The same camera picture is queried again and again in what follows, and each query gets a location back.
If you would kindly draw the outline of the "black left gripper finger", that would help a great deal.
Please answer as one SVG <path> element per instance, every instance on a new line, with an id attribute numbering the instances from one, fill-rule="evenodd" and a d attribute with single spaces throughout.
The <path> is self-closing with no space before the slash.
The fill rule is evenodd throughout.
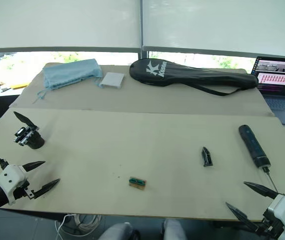
<path id="1" fill-rule="evenodd" d="M 40 190 L 33 192 L 34 199 L 37 199 L 41 197 L 42 195 L 44 195 L 45 193 L 47 193 L 48 191 L 50 191 L 55 185 L 57 185 L 60 182 L 60 180 L 61 180 L 60 178 L 55 179 L 43 185 Z"/>
<path id="2" fill-rule="evenodd" d="M 30 172 L 30 171 L 38 168 L 39 166 L 41 166 L 44 163 L 45 163 L 45 161 L 34 161 L 34 162 L 26 163 L 26 164 L 22 165 L 22 167 L 26 172 Z"/>

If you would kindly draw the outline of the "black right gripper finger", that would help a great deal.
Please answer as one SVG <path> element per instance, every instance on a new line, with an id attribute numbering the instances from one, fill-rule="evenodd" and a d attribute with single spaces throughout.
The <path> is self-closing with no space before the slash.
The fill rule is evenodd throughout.
<path id="1" fill-rule="evenodd" d="M 247 215 L 240 211 L 238 208 L 234 207 L 233 205 L 229 204 L 228 202 L 225 203 L 229 210 L 234 214 L 234 216 L 243 224 L 245 224 L 250 230 L 257 232 L 259 226 L 253 222 L 251 222 Z"/>
<path id="2" fill-rule="evenodd" d="M 277 195 L 279 194 L 278 192 L 263 186 L 261 184 L 257 184 L 257 183 L 253 183 L 253 182 L 248 182 L 248 181 L 244 181 L 243 182 L 247 187 L 251 188 L 253 191 L 255 191 L 256 193 L 264 196 L 264 197 L 268 197 L 271 199 L 275 199 L 277 197 Z"/>

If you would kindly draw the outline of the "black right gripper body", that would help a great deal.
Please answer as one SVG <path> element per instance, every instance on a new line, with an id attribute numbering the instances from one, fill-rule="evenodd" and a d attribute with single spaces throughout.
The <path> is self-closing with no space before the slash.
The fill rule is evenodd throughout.
<path id="1" fill-rule="evenodd" d="M 255 231 L 258 236 L 285 237 L 285 209 L 267 209 L 263 216 L 261 225 Z"/>

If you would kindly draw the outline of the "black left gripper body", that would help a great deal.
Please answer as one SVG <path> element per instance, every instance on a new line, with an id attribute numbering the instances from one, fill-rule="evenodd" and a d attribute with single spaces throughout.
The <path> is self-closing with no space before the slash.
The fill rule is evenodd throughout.
<path id="1" fill-rule="evenodd" d="M 30 190 L 29 185 L 30 185 L 29 181 L 26 180 L 23 182 L 21 186 L 17 187 L 13 191 L 14 199 L 18 200 L 23 197 L 28 197 L 29 199 L 37 199 L 42 195 L 40 190 L 38 191 Z"/>

